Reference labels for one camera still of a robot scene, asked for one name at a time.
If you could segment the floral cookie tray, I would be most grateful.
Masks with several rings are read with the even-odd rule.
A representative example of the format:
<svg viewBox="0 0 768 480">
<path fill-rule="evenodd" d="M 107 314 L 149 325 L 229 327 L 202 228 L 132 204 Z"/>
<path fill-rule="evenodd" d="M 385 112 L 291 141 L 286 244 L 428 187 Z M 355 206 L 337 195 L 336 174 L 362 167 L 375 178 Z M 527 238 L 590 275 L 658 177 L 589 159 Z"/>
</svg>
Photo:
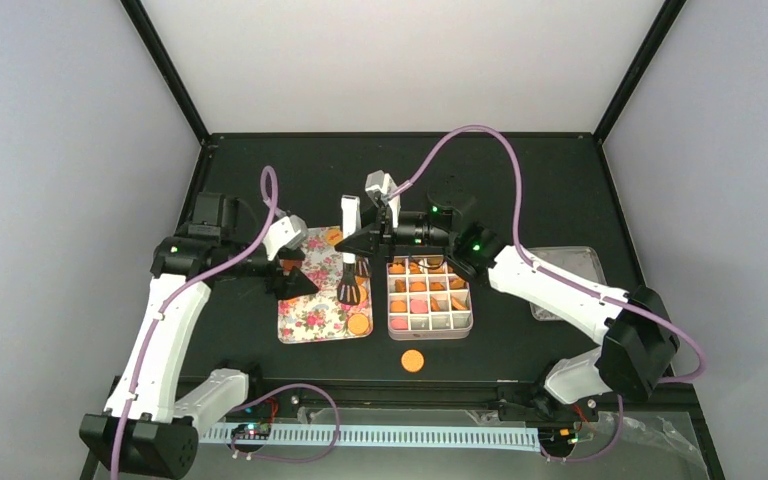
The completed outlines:
<svg viewBox="0 0 768 480">
<path fill-rule="evenodd" d="M 277 338 L 283 344 L 362 338 L 373 330 L 368 278 L 356 278 L 359 304 L 346 305 L 338 301 L 343 262 L 342 255 L 324 240 L 325 231 L 330 228 L 339 227 L 311 228 L 302 244 L 305 260 L 300 269 L 316 283 L 319 292 L 278 303 Z"/>
</svg>

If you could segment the pink divided cookie tin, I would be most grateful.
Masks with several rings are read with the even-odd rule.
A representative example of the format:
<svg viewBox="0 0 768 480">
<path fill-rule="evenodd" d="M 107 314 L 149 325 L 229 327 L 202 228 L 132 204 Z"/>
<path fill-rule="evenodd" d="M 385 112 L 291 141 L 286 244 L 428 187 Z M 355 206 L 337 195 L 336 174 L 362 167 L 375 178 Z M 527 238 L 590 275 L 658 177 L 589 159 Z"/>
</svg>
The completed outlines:
<svg viewBox="0 0 768 480">
<path fill-rule="evenodd" d="M 427 314 L 410 313 L 411 299 L 428 303 Z M 396 256 L 387 265 L 387 329 L 396 341 L 460 340 L 474 324 L 468 282 L 441 255 Z M 393 330 L 390 320 L 406 317 L 408 330 Z"/>
</svg>

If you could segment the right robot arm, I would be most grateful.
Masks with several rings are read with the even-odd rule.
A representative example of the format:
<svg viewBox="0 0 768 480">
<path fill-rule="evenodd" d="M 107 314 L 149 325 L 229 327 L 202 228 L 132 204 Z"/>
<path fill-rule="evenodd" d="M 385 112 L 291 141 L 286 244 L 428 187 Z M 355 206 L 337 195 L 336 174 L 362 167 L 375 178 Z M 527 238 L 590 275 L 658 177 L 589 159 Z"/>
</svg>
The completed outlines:
<svg viewBox="0 0 768 480">
<path fill-rule="evenodd" d="M 553 419 L 569 404 L 613 392 L 648 400 L 661 383 L 680 342 L 659 318 L 660 297 L 644 287 L 633 293 L 610 288 L 549 263 L 505 241 L 479 222 L 467 222 L 452 206 L 393 214 L 377 199 L 361 210 L 356 196 L 340 200 L 343 238 L 336 249 L 353 264 L 398 247 L 436 247 L 462 279 L 542 308 L 587 335 L 594 349 L 561 359 L 529 392 L 532 410 Z"/>
</svg>

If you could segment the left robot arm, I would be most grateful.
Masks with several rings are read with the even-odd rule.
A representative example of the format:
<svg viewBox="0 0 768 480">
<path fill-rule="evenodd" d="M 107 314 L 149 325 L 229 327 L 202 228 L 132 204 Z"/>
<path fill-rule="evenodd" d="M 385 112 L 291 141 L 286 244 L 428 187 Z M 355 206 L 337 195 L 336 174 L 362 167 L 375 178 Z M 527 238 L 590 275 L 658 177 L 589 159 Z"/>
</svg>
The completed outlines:
<svg viewBox="0 0 768 480">
<path fill-rule="evenodd" d="M 220 279 L 261 278 L 267 292 L 289 300 L 318 292 L 298 266 L 306 223 L 271 208 L 251 242 L 235 234 L 236 197 L 197 196 L 188 220 L 155 249 L 145 315 L 126 367 L 102 412 L 84 416 L 79 437 L 116 479 L 122 473 L 181 479 L 201 437 L 248 397 L 251 374 L 213 370 L 177 395 L 185 355 L 199 316 Z"/>
</svg>

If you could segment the yellow cracker with red mark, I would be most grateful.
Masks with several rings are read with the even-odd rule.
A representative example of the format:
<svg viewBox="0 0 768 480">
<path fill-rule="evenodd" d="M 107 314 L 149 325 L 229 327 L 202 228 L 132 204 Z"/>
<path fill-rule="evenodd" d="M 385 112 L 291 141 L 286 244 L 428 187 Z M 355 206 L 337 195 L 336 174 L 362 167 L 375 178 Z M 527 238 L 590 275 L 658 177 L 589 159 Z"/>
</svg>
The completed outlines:
<svg viewBox="0 0 768 480">
<path fill-rule="evenodd" d="M 343 240 L 343 233 L 339 228 L 330 228 L 325 231 L 324 240 L 329 246 L 336 246 Z"/>
</svg>

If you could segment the white pink sandwich cookie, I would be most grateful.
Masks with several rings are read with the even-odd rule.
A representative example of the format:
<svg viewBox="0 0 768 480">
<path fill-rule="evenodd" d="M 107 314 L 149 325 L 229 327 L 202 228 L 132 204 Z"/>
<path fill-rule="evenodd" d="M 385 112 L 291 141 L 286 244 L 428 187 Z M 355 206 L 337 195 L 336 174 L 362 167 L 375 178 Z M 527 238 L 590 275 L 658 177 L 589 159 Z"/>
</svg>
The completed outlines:
<svg viewBox="0 0 768 480">
<path fill-rule="evenodd" d="M 428 303 L 424 299 L 414 298 L 409 302 L 409 310 L 411 314 L 420 315 L 427 314 L 429 311 Z"/>
</svg>

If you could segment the fallen orange round cracker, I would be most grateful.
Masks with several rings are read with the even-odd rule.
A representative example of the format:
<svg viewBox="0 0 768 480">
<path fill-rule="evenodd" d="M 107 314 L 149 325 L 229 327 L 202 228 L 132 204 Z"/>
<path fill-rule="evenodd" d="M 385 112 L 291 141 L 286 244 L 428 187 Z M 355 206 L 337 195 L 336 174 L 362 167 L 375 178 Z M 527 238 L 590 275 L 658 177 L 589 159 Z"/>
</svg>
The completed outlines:
<svg viewBox="0 0 768 480">
<path fill-rule="evenodd" d="M 420 351 L 409 349 L 401 355 L 400 364 L 405 371 L 418 373 L 425 366 L 425 357 Z"/>
</svg>

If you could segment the black frame post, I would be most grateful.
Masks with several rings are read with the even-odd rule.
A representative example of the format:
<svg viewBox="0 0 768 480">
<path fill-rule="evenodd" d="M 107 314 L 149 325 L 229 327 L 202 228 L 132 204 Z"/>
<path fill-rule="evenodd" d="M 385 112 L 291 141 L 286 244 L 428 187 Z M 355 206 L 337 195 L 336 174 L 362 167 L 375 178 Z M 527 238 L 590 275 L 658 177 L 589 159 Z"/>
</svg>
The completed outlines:
<svg viewBox="0 0 768 480">
<path fill-rule="evenodd" d="M 210 133 L 202 120 L 194 101 L 187 91 L 183 79 L 175 67 L 143 2 L 139 0 L 121 0 L 120 3 L 151 56 L 167 89 L 172 94 L 177 106 L 192 130 L 192 133 L 199 144 L 204 144 L 208 140 Z"/>
</svg>

